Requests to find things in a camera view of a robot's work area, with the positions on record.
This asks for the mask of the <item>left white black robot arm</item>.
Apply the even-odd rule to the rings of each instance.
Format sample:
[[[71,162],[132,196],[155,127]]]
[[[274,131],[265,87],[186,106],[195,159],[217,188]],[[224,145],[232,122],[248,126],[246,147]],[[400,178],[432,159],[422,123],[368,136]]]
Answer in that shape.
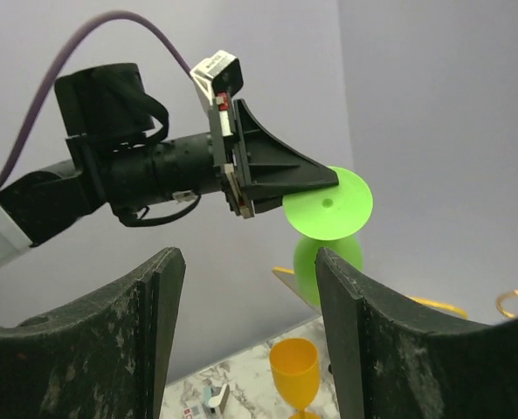
[[[221,192],[237,216],[278,208],[284,196],[334,187],[335,171],[268,133],[237,98],[237,60],[190,72],[208,131],[168,137],[167,109],[144,91],[133,63],[102,65],[56,80],[70,159],[0,190],[0,268],[109,205],[125,226],[154,227],[178,214],[148,217],[171,201],[190,213]]]

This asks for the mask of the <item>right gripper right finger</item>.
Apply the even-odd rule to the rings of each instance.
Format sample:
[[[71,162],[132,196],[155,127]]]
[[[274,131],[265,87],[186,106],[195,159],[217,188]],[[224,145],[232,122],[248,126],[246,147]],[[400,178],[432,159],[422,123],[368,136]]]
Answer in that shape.
[[[379,285],[329,249],[315,260],[343,418],[518,418],[518,318],[489,326]]]

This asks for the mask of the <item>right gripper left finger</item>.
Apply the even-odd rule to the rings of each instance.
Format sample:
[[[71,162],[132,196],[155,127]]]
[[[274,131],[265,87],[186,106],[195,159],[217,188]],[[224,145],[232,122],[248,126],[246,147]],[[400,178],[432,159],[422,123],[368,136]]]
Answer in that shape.
[[[169,247],[94,292],[0,327],[0,418],[157,418],[184,274]]]

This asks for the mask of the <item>green plastic wine glass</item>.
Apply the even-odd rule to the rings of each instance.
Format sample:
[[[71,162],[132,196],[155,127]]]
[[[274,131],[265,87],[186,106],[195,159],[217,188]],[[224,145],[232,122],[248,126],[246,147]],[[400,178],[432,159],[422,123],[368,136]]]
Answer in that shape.
[[[283,198],[287,221],[301,234],[294,248],[294,280],[300,296],[312,307],[321,307],[315,258],[327,247],[357,270],[363,269],[363,251],[356,233],[369,221],[374,199],[358,174],[332,167],[339,184]]]

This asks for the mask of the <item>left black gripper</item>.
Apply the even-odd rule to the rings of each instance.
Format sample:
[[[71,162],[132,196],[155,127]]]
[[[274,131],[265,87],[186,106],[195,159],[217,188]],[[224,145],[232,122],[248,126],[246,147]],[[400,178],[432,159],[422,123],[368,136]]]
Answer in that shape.
[[[285,195],[338,184],[333,169],[269,133],[243,99],[233,108],[230,98],[212,98],[207,114],[214,171],[236,216],[252,218],[280,207]]]

